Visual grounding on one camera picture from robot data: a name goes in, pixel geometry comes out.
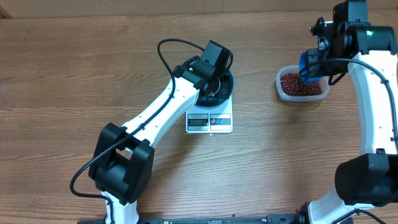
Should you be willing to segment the blue bowl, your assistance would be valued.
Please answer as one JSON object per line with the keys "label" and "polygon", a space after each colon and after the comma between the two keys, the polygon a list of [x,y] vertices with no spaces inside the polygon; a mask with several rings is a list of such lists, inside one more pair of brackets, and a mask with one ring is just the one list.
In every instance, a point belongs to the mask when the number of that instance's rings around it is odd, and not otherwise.
{"label": "blue bowl", "polygon": [[[233,74],[232,74],[231,71],[228,71],[223,76],[232,76],[233,77]],[[195,106],[197,106],[199,108],[203,108],[203,109],[209,110],[210,108],[219,107],[222,104],[223,103],[199,103],[198,100],[197,100]]]}

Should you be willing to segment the blue plastic scoop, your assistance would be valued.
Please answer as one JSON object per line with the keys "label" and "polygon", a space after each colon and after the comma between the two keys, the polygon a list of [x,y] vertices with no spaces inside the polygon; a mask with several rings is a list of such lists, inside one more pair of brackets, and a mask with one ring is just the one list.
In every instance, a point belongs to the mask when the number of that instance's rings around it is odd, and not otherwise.
{"label": "blue plastic scoop", "polygon": [[308,76],[308,70],[304,70],[304,68],[307,66],[308,66],[308,51],[304,51],[301,54],[300,60],[299,60],[299,72],[300,72],[301,81],[304,84],[319,81],[321,79],[321,77],[309,77]]}

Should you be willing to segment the red beans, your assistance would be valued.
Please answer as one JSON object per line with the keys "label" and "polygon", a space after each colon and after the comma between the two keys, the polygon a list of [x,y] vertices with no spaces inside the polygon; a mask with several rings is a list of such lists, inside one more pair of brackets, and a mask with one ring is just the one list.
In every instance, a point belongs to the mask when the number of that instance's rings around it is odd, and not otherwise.
{"label": "red beans", "polygon": [[284,73],[280,76],[282,91],[289,96],[315,96],[322,94],[320,82],[304,84],[298,73]]}

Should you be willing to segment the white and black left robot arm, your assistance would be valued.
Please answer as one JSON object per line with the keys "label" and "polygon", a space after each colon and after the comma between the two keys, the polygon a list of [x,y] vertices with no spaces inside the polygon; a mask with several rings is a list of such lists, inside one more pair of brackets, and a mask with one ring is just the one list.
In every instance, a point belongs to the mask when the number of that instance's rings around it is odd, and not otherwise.
{"label": "white and black left robot arm", "polygon": [[233,53],[212,40],[201,51],[169,70],[166,89],[143,112],[100,132],[88,175],[106,203],[102,223],[139,221],[137,201],[150,181],[155,147],[181,115],[188,134],[232,132]]}

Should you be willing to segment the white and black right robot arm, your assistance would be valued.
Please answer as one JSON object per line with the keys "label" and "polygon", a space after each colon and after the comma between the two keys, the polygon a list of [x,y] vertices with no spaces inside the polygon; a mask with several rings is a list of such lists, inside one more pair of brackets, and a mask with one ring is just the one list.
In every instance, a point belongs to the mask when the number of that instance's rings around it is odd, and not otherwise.
{"label": "white and black right robot arm", "polygon": [[308,83],[343,76],[353,81],[361,123],[359,156],[340,164],[335,186],[304,204],[296,223],[343,223],[358,213],[397,202],[397,39],[392,27],[373,26],[366,1],[344,1],[330,22],[310,28],[318,46],[304,52],[299,73]]}

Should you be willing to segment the white digital kitchen scale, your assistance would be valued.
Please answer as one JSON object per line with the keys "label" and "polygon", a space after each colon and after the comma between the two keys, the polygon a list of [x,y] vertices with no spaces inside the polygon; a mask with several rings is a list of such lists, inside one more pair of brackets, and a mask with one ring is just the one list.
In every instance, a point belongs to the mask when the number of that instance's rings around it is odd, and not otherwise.
{"label": "white digital kitchen scale", "polygon": [[213,107],[194,105],[186,112],[188,134],[229,134],[233,131],[232,96]]}

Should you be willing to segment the clear plastic container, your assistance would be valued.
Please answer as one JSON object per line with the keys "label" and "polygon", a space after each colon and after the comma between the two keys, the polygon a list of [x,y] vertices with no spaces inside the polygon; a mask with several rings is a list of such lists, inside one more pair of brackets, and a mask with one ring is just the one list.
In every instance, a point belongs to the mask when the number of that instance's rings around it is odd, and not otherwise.
{"label": "clear plastic container", "polygon": [[304,83],[299,75],[299,66],[293,65],[279,70],[275,78],[277,93],[284,102],[307,102],[321,100],[327,96],[329,85],[327,77]]}

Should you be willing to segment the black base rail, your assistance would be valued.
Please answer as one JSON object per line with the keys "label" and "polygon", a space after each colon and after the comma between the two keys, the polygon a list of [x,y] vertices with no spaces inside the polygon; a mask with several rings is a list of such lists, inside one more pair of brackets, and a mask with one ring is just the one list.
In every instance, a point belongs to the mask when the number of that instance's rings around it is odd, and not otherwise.
{"label": "black base rail", "polygon": [[140,218],[138,224],[305,224],[305,215],[270,214],[266,217],[232,217],[232,218]]}

